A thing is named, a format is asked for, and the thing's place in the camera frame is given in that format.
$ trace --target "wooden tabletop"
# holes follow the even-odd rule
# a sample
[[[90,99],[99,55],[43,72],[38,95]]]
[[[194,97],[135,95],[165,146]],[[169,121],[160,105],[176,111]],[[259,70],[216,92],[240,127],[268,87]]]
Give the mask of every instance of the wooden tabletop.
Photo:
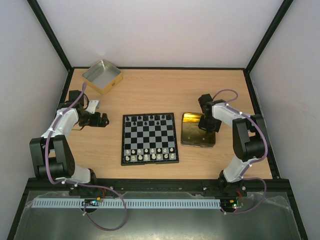
[[[81,90],[82,74],[75,69],[69,90]],[[234,89],[239,98],[231,105],[253,114],[244,74],[241,70],[141,70],[123,69],[123,80],[106,95],[87,86],[90,100],[100,100],[100,113],[110,124],[71,131],[68,143],[77,165],[91,168],[97,178],[113,179],[217,179],[234,156],[232,129],[222,124],[213,148],[182,146],[181,119],[185,112],[201,113],[198,98],[221,89]],[[233,98],[231,92],[219,98]],[[174,113],[179,163],[121,166],[122,119],[127,114]],[[245,177],[271,179],[267,160],[255,163]]]

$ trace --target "white wall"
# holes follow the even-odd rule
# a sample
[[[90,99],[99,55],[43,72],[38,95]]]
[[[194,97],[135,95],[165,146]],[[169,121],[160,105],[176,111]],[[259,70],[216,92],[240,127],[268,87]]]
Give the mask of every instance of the white wall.
[[[0,8],[0,239],[7,239],[29,177],[29,150],[51,123],[67,71],[26,0]]]
[[[38,0],[72,66],[246,67],[283,0]]]
[[[294,1],[251,77],[281,177],[309,239],[319,239],[320,1]]]

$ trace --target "black corner post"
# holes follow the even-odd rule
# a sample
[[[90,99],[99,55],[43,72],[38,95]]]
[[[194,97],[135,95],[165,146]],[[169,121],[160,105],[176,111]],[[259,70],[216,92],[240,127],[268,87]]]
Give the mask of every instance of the black corner post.
[[[46,19],[46,16],[44,15],[44,12],[41,10],[39,3],[37,0],[27,0],[31,9],[33,10],[36,18],[38,19],[39,23],[41,24],[43,30],[45,31],[46,35],[48,36],[50,42],[52,43],[56,53],[59,55],[63,65],[65,66],[66,70],[69,72],[71,71],[72,67],[67,59],[67,56],[65,52],[63,51],[60,43],[58,42],[58,39],[50,27],[50,24],[48,20]]]
[[[252,69],[254,68],[255,64],[257,63],[259,57],[261,56],[262,52],[264,51],[265,47],[267,46],[268,42],[270,41],[272,35],[275,33],[277,27],[279,26],[281,20],[284,18],[286,12],[288,11],[290,5],[294,0],[284,0],[279,7],[278,12],[275,14],[270,26],[268,27],[267,31],[265,32],[261,42],[259,43],[257,49],[255,50],[248,66],[246,66],[246,72],[249,74]]]

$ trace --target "circuit board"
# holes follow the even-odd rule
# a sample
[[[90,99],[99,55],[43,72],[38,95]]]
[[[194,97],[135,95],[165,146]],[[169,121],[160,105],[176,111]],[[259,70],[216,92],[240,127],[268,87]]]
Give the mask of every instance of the circuit board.
[[[178,162],[173,112],[123,115],[122,166]]]

